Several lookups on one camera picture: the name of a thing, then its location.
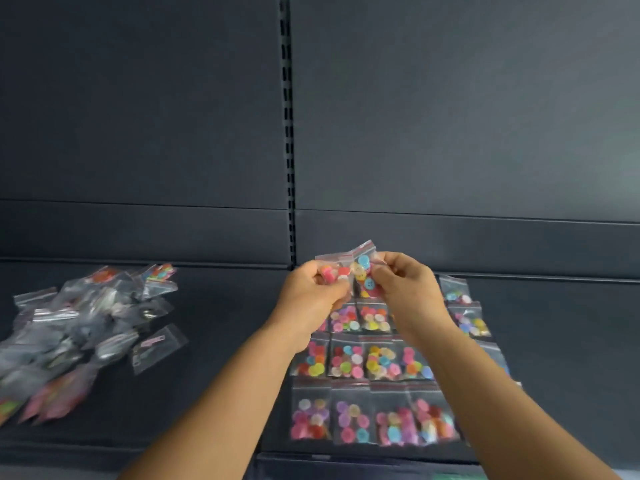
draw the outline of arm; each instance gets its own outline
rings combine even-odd
[[[317,283],[315,261],[293,271],[265,325],[120,480],[241,479],[293,355],[349,292],[345,281]],[[249,373],[256,363],[260,374]]]
[[[449,317],[433,272],[400,253],[374,266],[404,339],[420,350],[492,480],[619,477],[551,419]]]

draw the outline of dark background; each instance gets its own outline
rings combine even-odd
[[[525,390],[638,468],[639,18],[640,0],[0,0],[3,336],[12,294],[171,261],[159,325],[190,339],[137,378],[105,370],[66,419],[0,429],[0,461],[120,468],[287,269],[373,239],[470,276]],[[286,440],[288,387],[259,451],[345,454]]]

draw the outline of right hand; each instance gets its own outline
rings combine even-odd
[[[425,322],[451,321],[433,271],[402,253],[378,252],[388,266],[373,262],[373,279],[385,291],[396,327],[411,345]]]

